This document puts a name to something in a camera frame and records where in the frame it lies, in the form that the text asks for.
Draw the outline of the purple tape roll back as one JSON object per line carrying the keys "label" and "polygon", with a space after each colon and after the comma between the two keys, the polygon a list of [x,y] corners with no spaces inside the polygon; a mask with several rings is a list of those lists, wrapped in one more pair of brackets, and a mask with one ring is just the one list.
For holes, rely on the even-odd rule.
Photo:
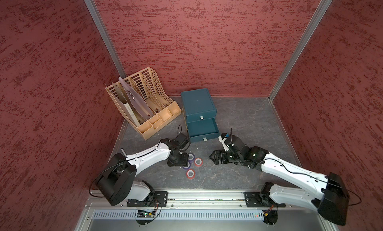
{"label": "purple tape roll back", "polygon": [[195,155],[192,154],[192,153],[189,153],[189,154],[188,154],[188,161],[189,161],[189,162],[194,162],[194,161],[195,161]]}

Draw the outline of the purple tape roll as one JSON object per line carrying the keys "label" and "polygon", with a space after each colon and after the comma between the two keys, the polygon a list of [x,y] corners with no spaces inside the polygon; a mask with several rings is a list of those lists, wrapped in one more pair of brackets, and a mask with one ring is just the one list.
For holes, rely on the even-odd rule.
{"label": "purple tape roll", "polygon": [[195,155],[192,154],[192,153],[189,153],[189,154],[188,154],[188,161],[189,161],[189,162],[194,162],[194,161],[195,161]]}
{"label": "purple tape roll", "polygon": [[184,170],[189,170],[191,168],[191,164],[188,163],[186,166],[182,167]]}

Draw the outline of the teal three drawer cabinet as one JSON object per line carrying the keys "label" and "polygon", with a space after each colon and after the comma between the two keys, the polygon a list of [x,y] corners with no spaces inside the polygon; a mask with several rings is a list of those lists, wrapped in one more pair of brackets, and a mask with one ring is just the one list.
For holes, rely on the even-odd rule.
{"label": "teal three drawer cabinet", "polygon": [[218,138],[217,110],[208,89],[184,91],[181,99],[190,142]]}

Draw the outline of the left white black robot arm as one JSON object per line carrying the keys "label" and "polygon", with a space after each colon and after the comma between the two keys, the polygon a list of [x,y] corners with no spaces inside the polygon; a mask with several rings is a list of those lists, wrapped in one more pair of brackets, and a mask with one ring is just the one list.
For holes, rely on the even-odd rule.
{"label": "left white black robot arm", "polygon": [[95,178],[96,185],[111,206],[116,206],[125,199],[153,205],[156,201],[154,188],[146,181],[135,180],[136,176],[152,165],[166,161],[169,167],[183,167],[189,163],[186,153],[189,139],[179,133],[174,139],[161,139],[156,145],[139,153],[126,155],[115,154],[106,168]]}

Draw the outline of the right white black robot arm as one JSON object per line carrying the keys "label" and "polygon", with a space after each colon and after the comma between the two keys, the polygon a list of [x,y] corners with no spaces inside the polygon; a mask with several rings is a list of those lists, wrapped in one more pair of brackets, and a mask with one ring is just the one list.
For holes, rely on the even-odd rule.
{"label": "right white black robot arm", "polygon": [[248,147],[235,136],[223,133],[218,138],[222,150],[216,150],[210,155],[210,160],[216,164],[229,164],[256,169],[260,172],[277,176],[294,185],[293,188],[283,187],[272,182],[263,185],[259,193],[259,201],[263,206],[289,204],[310,209],[327,221],[344,226],[350,194],[342,178],[329,173],[324,175],[306,170],[289,163],[266,149]]}

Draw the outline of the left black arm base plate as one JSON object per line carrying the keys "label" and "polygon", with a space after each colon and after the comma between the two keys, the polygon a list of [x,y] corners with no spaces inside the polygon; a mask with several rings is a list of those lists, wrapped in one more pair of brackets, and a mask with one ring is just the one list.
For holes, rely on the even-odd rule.
{"label": "left black arm base plate", "polygon": [[127,207],[152,207],[152,208],[163,208],[167,206],[168,192],[167,191],[154,191],[149,194],[149,196],[143,200],[128,200]]}

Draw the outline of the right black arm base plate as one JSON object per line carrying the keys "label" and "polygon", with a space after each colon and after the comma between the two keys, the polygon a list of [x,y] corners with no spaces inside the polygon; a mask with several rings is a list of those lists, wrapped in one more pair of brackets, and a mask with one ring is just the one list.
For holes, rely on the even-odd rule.
{"label": "right black arm base plate", "polygon": [[260,192],[244,192],[247,208],[285,208],[285,204],[277,204],[268,196],[261,197]]}

